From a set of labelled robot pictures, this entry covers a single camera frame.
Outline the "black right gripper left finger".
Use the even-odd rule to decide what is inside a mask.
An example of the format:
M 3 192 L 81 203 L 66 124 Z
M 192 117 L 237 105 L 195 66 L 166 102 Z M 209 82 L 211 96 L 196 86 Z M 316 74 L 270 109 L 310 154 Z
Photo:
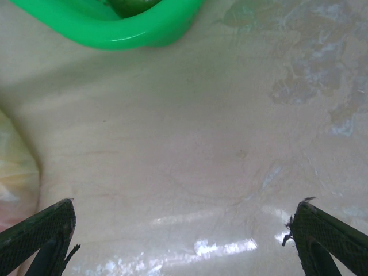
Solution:
M 1 275 L 10 275 L 36 254 L 26 275 L 62 275 L 77 244 L 68 252 L 76 227 L 72 199 L 66 198 L 1 232 Z

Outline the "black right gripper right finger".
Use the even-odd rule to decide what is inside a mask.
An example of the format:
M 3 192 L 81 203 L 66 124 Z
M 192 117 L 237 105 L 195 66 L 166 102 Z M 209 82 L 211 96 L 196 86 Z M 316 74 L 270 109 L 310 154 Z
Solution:
M 294 241 L 305 275 L 340 275 L 335 258 L 354 275 L 367 275 L 367 235 L 315 207 L 313 199 L 299 202 L 282 245 Z

